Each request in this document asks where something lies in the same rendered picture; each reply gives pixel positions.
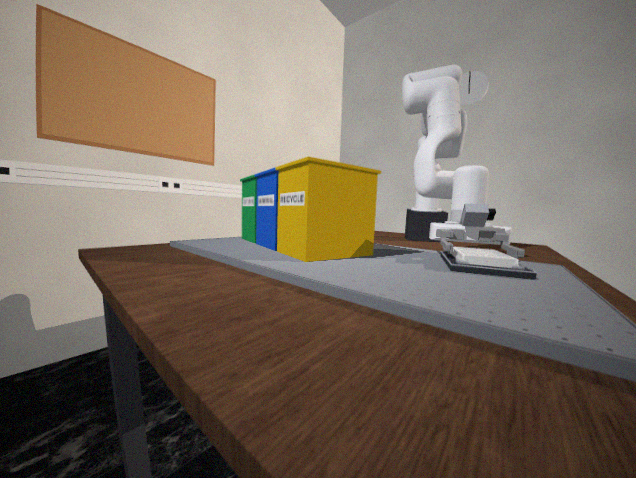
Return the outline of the green open bin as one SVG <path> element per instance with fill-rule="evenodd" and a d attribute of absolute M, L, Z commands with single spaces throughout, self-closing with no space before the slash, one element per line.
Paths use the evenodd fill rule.
<path fill-rule="evenodd" d="M 256 243 L 257 177 L 254 174 L 240 181 L 242 181 L 242 239 Z"/>

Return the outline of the blue bin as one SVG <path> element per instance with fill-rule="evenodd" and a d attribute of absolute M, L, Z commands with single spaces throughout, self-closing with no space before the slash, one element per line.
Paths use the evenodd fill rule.
<path fill-rule="evenodd" d="M 256 244 L 277 251 L 278 171 L 275 168 L 257 177 Z"/>

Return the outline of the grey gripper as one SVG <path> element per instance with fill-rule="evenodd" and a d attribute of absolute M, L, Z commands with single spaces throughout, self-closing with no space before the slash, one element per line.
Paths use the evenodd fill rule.
<path fill-rule="evenodd" d="M 462 226 L 459 222 L 450 221 L 445 223 L 447 224 L 431 223 L 429 237 L 431 240 L 440 240 L 443 250 L 449 254 L 453 254 L 453 244 L 447 241 L 454 241 L 501 245 L 501 248 L 507 251 L 507 255 L 516 259 L 524 258 L 524 249 L 510 245 L 511 227 L 492 226 L 490 223 L 485 223 L 488 226 L 484 227 Z"/>

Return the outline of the yellow recycling bin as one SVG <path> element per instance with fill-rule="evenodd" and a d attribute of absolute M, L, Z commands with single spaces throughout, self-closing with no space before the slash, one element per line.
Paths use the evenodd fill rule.
<path fill-rule="evenodd" d="M 314 157 L 276 170 L 277 252 L 304 262 L 373 255 L 380 170 Z"/>

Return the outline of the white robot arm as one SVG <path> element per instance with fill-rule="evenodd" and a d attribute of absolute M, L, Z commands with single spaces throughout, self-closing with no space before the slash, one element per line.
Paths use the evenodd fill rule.
<path fill-rule="evenodd" d="M 458 84 L 461 78 L 462 69 L 458 65 L 409 73 L 403 78 L 404 110 L 409 115 L 421 113 L 424 135 L 417 143 L 416 198 L 415 208 L 411 210 L 441 212 L 438 198 L 452 199 L 450 221 L 462 226 L 484 227 L 486 220 L 493 220 L 496 214 L 496 210 L 488 209 L 486 204 L 488 169 L 473 165 L 455 171 L 441 170 L 435 160 L 456 158 L 462 152 L 467 113 L 461 109 L 460 115 Z"/>

